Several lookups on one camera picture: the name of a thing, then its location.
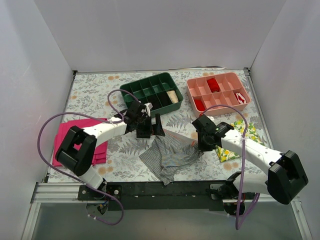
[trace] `lemon print cloth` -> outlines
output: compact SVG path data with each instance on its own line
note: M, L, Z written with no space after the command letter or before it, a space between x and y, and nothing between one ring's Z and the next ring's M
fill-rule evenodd
M235 121L233 124L231 124L235 130L238 130L240 133L243 133L245 130L245 122L243 120ZM246 131L245 136L247 138L252 139L258 144L264 145L257 134L256 128L252 122L248 123L248 129ZM240 156L233 151L229 151L227 149L224 149L222 147L217 146L215 150L216 154L218 155L218 158L220 159L220 162L225 162L232 159L237 159Z

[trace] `magenta cloth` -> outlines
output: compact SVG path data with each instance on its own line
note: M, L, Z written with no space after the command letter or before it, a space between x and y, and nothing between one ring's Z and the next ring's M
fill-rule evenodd
M93 125L97 125L100 123L101 123L100 121L90 119L90 118L80 119L80 120L71 120L65 123L61 123L59 126L58 133L54 138L52 165L55 167L62 166L62 164L56 160L56 154L68 130L72 126L77 126L79 128L86 128L86 127L92 127ZM93 159L92 159L92 165L104 164L107 161L107 147L108 147L108 142L104 142L95 149Z

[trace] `tabletop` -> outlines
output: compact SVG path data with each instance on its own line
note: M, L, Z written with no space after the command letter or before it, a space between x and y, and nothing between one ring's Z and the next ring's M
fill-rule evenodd
M161 116L162 127L177 132L189 138L197 138L197 133L191 122L196 119L187 95L187 80L202 76L210 76L221 73L236 73L242 81L252 101L242 111L248 122L254 124L262 142L269 147L262 119L255 105L252 90L243 70L216 70L216 69L185 69L166 71L170 73L177 87L181 91L184 100L179 110ZM96 118L111 118L115 113L111 109L107 95L111 90L119 89L121 85L159 74L153 72L122 72L122 73L78 73L75 76L70 96L66 106L66 112L77 112ZM111 96L112 104L118 109L126 108L120 92ZM63 122L81 119L75 115L65 115ZM233 123L240 120L238 113L228 113L215 116L215 122ZM139 155L151 147L154 136L150 139L136 138L136 132L123 136L117 136L108 141L106 163L94 166L98 173L108 182L149 182L159 181L147 166L139 159ZM61 170L70 173L64 167ZM182 167L174 176L175 181L201 181L201 180L225 180L233 173L240 171L241 159L237 158L221 163L215 151L205 152L196 162ZM70 183L73 179L49 169L48 183ZM263 174L252 163L245 162L245 172L249 174Z

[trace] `storage box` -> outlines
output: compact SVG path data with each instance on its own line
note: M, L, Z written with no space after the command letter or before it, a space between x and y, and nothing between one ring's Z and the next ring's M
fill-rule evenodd
M211 92L207 80L212 78L215 78L217 81L220 88L219 92ZM233 72L192 78L186 82L186 85L187 94L196 117L198 117L202 112L197 109L195 99L201 100L206 109L212 105L223 104L234 107L239 111L243 111L251 102L251 98L249 97L246 89L244 88L238 76ZM246 103L240 104L236 99L235 93L241 93L245 98ZM205 115L216 116L232 112L234 112L234 110L231 108L219 106L208 110Z
M141 103L152 103L151 117L156 114L167 114L178 110L184 100L176 83L168 72L146 77L120 86L120 89L127 90L138 98ZM175 91L178 102L172 103L167 92ZM129 108L134 98L125 92L121 92L126 106Z

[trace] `green divided tray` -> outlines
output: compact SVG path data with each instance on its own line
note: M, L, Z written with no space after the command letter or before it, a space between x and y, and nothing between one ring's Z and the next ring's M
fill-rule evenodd
M163 115L178 110L184 100L184 97L168 72L121 85L120 89L132 93L143 104L152 103L152 118L154 118L156 114ZM172 90L175 91L178 97L179 102L177 103L172 103L167 94L168 91ZM123 91L121 94L126 106L129 108L134 98Z

